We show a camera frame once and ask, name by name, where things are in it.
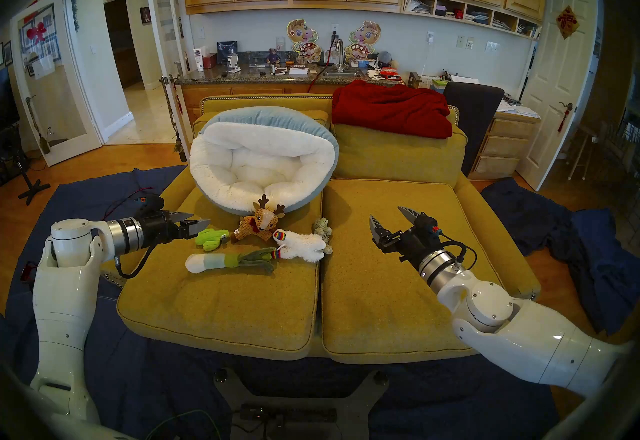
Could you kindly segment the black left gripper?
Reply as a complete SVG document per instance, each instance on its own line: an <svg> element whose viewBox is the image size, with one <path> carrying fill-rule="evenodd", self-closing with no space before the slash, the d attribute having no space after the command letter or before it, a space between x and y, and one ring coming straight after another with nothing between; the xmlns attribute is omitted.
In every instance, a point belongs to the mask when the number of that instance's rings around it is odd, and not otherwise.
<svg viewBox="0 0 640 440"><path fill-rule="evenodd" d="M141 218L142 247L190 240L205 230L209 219L190 219L188 212L152 212Z"/></svg>

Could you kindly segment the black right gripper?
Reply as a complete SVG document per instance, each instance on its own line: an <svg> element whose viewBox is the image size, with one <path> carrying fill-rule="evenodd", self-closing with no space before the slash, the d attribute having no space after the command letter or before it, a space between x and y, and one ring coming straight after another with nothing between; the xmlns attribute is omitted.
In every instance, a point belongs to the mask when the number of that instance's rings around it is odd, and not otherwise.
<svg viewBox="0 0 640 440"><path fill-rule="evenodd" d="M425 214L423 212L417 212L404 206L398 206L397 208L413 227L425 226ZM424 244L422 238L416 234L414 229L391 233L373 215L370 215L370 231L374 244L379 249L385 249L386 254L397 252L400 263L407 262L410 265L422 265L429 256L441 250L440 241L433 235L427 234L425 237L426 244Z"/></svg>

